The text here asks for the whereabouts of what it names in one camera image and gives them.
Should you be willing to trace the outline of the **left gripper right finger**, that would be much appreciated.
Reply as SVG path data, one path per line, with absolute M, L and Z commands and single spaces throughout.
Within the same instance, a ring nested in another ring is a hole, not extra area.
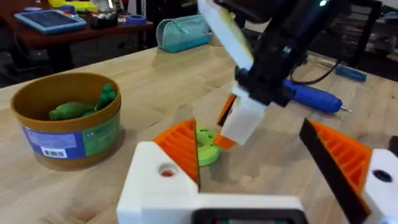
M 397 136 L 371 149 L 308 119 L 299 136 L 349 223 L 397 224 Z

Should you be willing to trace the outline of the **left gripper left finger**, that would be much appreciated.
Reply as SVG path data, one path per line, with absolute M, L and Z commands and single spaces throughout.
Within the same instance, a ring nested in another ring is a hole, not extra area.
M 190 223 L 200 188 L 196 122 L 137 144 L 116 209 L 119 223 Z

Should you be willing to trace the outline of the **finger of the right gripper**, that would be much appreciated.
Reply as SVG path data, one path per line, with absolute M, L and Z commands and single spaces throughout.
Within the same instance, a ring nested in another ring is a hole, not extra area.
M 217 125 L 218 126 L 222 127 L 224 125 L 224 122 L 226 121 L 226 119 L 227 119 L 227 117 L 229 115 L 229 112 L 232 109 L 232 106 L 233 106 L 234 101 L 236 100 L 236 97 L 237 96 L 235 94 L 232 94 L 232 93 L 229 94 L 229 97 L 228 97 L 226 103 L 224 104 L 224 107 L 221 110 L 221 113 L 220 113 L 219 118 L 217 120 Z
M 267 108 L 266 105 L 251 99 L 244 90 L 231 90 L 230 93 L 237 96 L 236 100 L 213 141 L 222 149 L 230 149 L 235 144 L 245 144 L 259 126 Z

